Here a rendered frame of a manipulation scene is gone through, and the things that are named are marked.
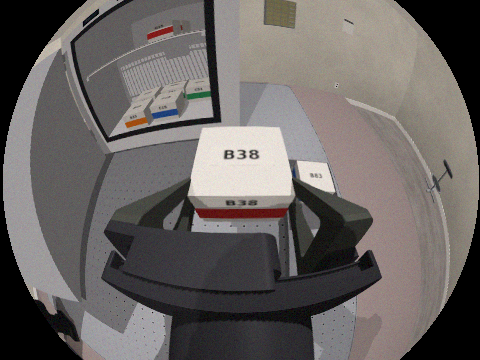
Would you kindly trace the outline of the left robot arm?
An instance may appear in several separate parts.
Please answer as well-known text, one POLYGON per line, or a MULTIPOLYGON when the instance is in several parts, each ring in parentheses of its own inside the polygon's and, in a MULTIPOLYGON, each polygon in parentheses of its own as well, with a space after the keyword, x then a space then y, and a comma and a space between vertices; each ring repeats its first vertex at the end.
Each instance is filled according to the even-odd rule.
POLYGON ((75 329, 73 329, 73 325, 69 323, 69 321, 67 320, 67 317, 65 317, 63 313, 59 311, 59 309, 57 309, 57 313, 59 313, 59 315, 57 315, 57 313, 55 313, 55 315, 51 315, 51 313, 49 313, 48 311, 45 311, 45 309, 47 308, 45 308, 45 305, 41 303, 40 300, 35 300, 35 303, 37 307, 39 307, 41 313, 43 313, 45 319, 47 319, 48 323, 51 324, 51 327, 55 329, 56 333, 59 333, 59 332, 64 333, 64 335, 71 336, 73 340, 77 341, 77 337, 76 337, 75 329), (56 325, 59 328, 57 328, 56 325), (71 327, 69 327, 69 325, 71 325, 72 329, 71 327), (68 335, 68 333, 71 333, 71 335, 68 335))

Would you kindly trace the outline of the white table-top freezer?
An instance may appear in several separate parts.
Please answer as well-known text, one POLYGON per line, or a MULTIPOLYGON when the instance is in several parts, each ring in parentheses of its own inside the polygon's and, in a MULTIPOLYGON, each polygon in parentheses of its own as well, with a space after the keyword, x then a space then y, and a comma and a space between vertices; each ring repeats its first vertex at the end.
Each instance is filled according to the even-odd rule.
POLYGON ((85 17, 63 55, 57 49, 31 69, 9 124, 4 212, 24 283, 83 303, 81 236, 104 153, 200 139, 207 127, 240 127, 240 0, 108 0, 85 17), (87 77, 169 20, 205 32, 149 45, 87 77), (187 100, 180 119, 129 131, 123 116, 141 92, 201 77, 212 101, 187 100))

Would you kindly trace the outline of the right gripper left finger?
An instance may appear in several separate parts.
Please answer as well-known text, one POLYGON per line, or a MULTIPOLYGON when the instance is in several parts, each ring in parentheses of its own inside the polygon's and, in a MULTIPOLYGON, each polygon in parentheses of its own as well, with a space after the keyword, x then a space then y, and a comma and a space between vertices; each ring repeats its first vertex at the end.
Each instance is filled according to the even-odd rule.
POLYGON ((191 177, 172 185, 172 187, 163 189, 163 191, 137 200, 135 203, 116 209, 111 220, 137 224, 139 227, 164 229, 163 221, 165 217, 185 199, 179 219, 177 219, 172 231, 191 232, 195 207, 188 199, 189 185, 191 185, 191 177))

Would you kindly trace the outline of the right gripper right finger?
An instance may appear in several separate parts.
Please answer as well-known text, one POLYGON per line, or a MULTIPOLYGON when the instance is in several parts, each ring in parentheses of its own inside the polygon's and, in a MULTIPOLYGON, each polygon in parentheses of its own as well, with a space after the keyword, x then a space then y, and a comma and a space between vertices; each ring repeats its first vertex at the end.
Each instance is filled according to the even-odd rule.
POLYGON ((304 275, 311 273, 327 253, 356 247, 371 227, 373 219, 367 208, 321 191, 293 176, 292 184, 296 196, 289 204, 288 212, 295 245, 297 275, 304 275), (312 235, 305 220, 299 199, 320 219, 316 236, 312 235))

